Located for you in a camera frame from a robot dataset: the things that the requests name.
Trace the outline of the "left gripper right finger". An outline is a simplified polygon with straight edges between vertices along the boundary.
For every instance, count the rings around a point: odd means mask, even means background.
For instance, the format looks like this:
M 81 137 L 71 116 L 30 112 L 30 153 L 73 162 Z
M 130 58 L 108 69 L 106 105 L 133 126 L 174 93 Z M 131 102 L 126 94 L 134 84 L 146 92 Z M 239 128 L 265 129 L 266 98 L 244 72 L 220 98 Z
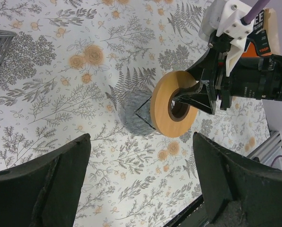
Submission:
M 196 169 L 214 227 L 282 227 L 282 170 L 193 135 Z

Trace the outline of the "glass coffee server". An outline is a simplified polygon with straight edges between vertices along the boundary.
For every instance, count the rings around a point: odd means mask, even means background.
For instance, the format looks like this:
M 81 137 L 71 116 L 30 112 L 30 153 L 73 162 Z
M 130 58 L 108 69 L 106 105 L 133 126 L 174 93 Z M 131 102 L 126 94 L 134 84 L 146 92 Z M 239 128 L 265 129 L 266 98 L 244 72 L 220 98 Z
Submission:
M 150 116 L 152 93 L 135 90 L 126 95 L 119 111 L 124 128 L 134 136 L 149 136 L 156 132 Z

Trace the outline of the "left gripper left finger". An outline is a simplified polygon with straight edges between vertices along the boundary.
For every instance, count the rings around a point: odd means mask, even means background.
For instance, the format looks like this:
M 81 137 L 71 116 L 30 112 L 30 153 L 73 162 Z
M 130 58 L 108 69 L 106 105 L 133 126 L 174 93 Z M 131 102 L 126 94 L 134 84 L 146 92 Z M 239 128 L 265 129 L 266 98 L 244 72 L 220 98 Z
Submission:
M 91 152 L 90 135 L 0 171 L 0 227 L 71 227 Z

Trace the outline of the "orange coffee filter box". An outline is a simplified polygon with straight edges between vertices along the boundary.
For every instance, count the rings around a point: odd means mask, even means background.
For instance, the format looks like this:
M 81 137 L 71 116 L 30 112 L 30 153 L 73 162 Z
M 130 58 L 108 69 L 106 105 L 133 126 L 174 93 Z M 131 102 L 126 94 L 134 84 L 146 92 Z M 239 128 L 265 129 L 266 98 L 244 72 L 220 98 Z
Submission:
M 260 55 L 280 55 L 277 14 L 273 8 L 265 8 L 254 19 L 253 32 L 247 36 L 254 40 Z

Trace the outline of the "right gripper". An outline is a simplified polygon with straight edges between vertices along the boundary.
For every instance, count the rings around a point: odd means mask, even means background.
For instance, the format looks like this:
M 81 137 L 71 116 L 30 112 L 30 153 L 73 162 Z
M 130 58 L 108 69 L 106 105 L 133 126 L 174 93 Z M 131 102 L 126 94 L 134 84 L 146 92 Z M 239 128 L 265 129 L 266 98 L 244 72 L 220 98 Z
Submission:
M 214 115 L 216 102 L 220 100 L 220 109 L 231 107 L 234 97 L 240 97 L 239 85 L 235 84 L 234 76 L 226 76 L 226 59 L 233 38 L 227 34 L 220 36 L 214 31 L 208 41 L 209 49 L 186 71 L 197 82 L 188 88 L 180 88 L 173 100 L 188 104 L 207 114 Z

